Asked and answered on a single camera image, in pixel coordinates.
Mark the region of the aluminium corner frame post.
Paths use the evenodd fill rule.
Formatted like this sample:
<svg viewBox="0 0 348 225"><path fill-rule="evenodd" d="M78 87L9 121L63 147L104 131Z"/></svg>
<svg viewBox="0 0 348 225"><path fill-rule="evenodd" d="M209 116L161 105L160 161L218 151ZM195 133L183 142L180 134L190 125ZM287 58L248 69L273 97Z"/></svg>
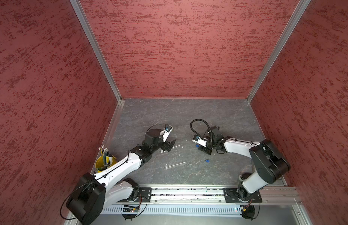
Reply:
<svg viewBox="0 0 348 225"><path fill-rule="evenodd" d="M88 39L88 41L89 41L89 43L90 43L90 45L92 47L92 50L93 50L93 52L94 52L94 54L95 54L95 56L96 56L96 58L97 58L97 60L98 60L98 62L100 64L100 66L102 68L102 71L104 72L104 75L106 76L106 79L107 79L107 81L108 81L108 83L109 83L109 85L110 85L110 87L112 89L112 92L115 95L115 98L116 98L117 102L121 103L122 102L122 96L121 96L121 94L119 92L119 89L118 89L118 87L117 87L117 85L116 85L116 83L114 81L112 73L111 73L111 71L109 69L109 66L108 66L108 64L107 64L107 62L105 60L105 57L104 57L104 55L103 55L103 53L101 51L101 48L100 48L100 46L98 44L98 41L97 41L97 39L96 39L96 37L94 35L93 30L92 30L92 28L91 28L91 26L89 24L89 21L88 21L86 15L85 15L84 9L83 9L80 1L78 1L78 0L70 0L70 3L71 3L71 5L72 5L72 7L74 9L74 12L75 12L75 14L76 14L80 24L81 24L81 27L82 27L85 35L86 35L86 37L87 37L87 39Z"/></svg>
<svg viewBox="0 0 348 225"><path fill-rule="evenodd" d="M254 96L256 95L257 91L259 90L261 84L265 80L266 76L268 75L270 69L274 65L276 59L280 55L281 51L283 50L286 42L290 38L292 32L294 31L295 27L297 26L298 22L300 21L301 17L303 16L304 12L306 11L307 7L309 6L311 0L300 0L294 9L290 19L288 20L282 34L280 35L277 43L275 44L275 47L273 48L273 51L271 52L266 64L264 65L259 77L257 78L253 88L251 89L250 93L248 94L246 100L251 103Z"/></svg>

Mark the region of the aluminium corner frame post left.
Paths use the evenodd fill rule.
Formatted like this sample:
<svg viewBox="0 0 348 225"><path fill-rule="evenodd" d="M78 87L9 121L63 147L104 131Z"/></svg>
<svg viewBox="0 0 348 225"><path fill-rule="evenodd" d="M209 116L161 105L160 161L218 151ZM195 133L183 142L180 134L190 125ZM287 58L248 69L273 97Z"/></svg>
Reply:
<svg viewBox="0 0 348 225"><path fill-rule="evenodd" d="M90 43L90 45L92 47L92 50L93 50L93 52L94 52L94 54L95 54L95 56L96 56L96 58L97 58L97 60L98 60L98 62L100 64L100 66L102 68L102 71L104 72L104 75L106 76L106 79L107 79L107 81L108 81L108 83L109 83L109 85L110 85L110 87L112 89L112 92L115 95L115 98L116 98L117 102L121 103L122 102L122 96L121 96L121 94L119 92L119 89L118 89L118 87L117 87L117 85L116 85L116 83L114 81L112 73L111 73L111 71L109 69L109 66L108 66L108 64L107 64L107 62L105 60L105 57L104 57L104 55L103 55L103 53L101 51L101 48L100 48L100 46L98 44L98 41L97 41L97 39L96 39L96 37L94 35L93 30L92 30L92 28L91 28L91 26L89 24L89 21L88 21L86 15L85 15L84 9L83 9L80 1L78 1L78 0L70 0L70 3L71 3L71 5L72 5L72 7L74 9L74 12L75 12L75 14L76 14L80 24L81 24L81 27L82 27L85 35L86 35L86 37L87 37L87 39L88 39L88 41L89 41L89 43Z"/></svg>

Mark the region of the pencils in cup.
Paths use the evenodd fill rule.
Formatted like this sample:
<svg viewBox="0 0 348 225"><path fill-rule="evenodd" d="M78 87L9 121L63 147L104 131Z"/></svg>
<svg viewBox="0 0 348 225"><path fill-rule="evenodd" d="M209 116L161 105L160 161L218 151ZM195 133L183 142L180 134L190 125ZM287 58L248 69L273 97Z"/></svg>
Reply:
<svg viewBox="0 0 348 225"><path fill-rule="evenodd" d="M99 151L101 152L103 168L108 169L111 165L108 148L102 145L101 147L99 147Z"/></svg>

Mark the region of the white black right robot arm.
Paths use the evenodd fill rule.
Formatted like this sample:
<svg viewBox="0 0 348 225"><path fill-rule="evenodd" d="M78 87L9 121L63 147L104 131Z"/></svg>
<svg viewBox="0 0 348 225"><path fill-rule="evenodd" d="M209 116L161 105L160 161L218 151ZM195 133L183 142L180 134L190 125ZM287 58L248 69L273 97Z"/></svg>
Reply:
<svg viewBox="0 0 348 225"><path fill-rule="evenodd" d="M224 137L218 126L207 129L206 133L208 136L193 138L199 150L209 155L213 150L235 153L250 158L254 163L255 171L244 176L234 193L234 197L241 202L251 201L259 194L259 189L274 183L291 169L286 158L270 140L250 142Z"/></svg>

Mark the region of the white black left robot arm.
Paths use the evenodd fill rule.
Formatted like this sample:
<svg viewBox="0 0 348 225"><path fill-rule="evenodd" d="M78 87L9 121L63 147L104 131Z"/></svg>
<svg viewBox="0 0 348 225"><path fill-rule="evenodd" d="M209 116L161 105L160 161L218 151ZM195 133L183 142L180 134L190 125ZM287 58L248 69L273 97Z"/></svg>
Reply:
<svg viewBox="0 0 348 225"><path fill-rule="evenodd" d="M138 200L139 185L126 176L147 163L157 150L171 151L175 141L167 139L172 131L168 124L162 129L149 129L142 144L129 150L121 161L94 175L85 173L64 206L81 224L90 225L105 208L122 200Z"/></svg>

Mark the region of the yellow pencil cup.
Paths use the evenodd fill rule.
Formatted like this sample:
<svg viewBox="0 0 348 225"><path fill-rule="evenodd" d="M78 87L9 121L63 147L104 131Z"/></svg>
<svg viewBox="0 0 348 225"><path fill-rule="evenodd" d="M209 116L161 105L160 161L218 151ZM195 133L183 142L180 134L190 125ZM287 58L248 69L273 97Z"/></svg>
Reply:
<svg viewBox="0 0 348 225"><path fill-rule="evenodd" d="M107 168L112 167L116 163L117 163L116 157L113 157L112 155L109 155L106 157L106 163L104 162L103 157L100 157L96 160L96 163L95 163L96 172L100 173L106 170Z"/></svg>

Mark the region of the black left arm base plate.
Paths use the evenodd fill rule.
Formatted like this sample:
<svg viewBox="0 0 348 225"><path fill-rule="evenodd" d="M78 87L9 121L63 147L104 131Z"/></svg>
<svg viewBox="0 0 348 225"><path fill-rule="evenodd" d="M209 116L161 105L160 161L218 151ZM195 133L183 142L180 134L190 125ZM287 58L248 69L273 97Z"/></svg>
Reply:
<svg viewBox="0 0 348 225"><path fill-rule="evenodd" d="M151 200L152 188L151 187L136 187L133 189L131 195L127 199L128 202L138 203L140 200Z"/></svg>

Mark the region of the aluminium corner frame post right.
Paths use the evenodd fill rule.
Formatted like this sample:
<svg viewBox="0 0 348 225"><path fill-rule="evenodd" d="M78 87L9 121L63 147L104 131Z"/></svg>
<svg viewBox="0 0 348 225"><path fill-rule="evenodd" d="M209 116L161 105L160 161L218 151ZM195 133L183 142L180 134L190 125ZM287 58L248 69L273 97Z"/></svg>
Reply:
<svg viewBox="0 0 348 225"><path fill-rule="evenodd" d="M311 0L300 0L294 9L290 19L288 20L282 34L280 35L277 43L275 44L275 47L273 48L273 51L271 52L266 64L264 65L259 77L257 78L253 88L251 89L250 93L248 94L246 100L251 103L254 96L256 95L257 91L259 90L261 84L265 80L266 76L268 75L270 69L274 65L276 59L280 55L281 51L283 50L286 42L290 38L292 32L294 31L295 27L297 26L298 22L300 21L301 17L303 16L304 12L306 11L307 7L309 6Z"/></svg>

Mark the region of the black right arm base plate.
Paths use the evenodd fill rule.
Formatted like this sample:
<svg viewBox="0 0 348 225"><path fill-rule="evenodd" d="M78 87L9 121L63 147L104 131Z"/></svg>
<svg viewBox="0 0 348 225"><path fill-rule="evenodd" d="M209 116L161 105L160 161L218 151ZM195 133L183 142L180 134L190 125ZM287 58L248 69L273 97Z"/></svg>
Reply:
<svg viewBox="0 0 348 225"><path fill-rule="evenodd" d="M261 203L262 197L259 190L254 193L247 192L241 188L223 188L226 203Z"/></svg>

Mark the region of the aluminium front rail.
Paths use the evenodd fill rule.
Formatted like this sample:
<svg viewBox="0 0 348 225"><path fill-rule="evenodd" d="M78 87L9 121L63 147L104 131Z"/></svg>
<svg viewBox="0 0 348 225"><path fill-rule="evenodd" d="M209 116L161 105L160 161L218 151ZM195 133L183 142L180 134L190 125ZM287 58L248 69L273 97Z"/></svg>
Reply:
<svg viewBox="0 0 348 225"><path fill-rule="evenodd" d="M150 204L249 204L226 203L224 186L185 186L185 185L143 185L152 188ZM265 186L259 190L263 205L302 205L302 200L295 187Z"/></svg>

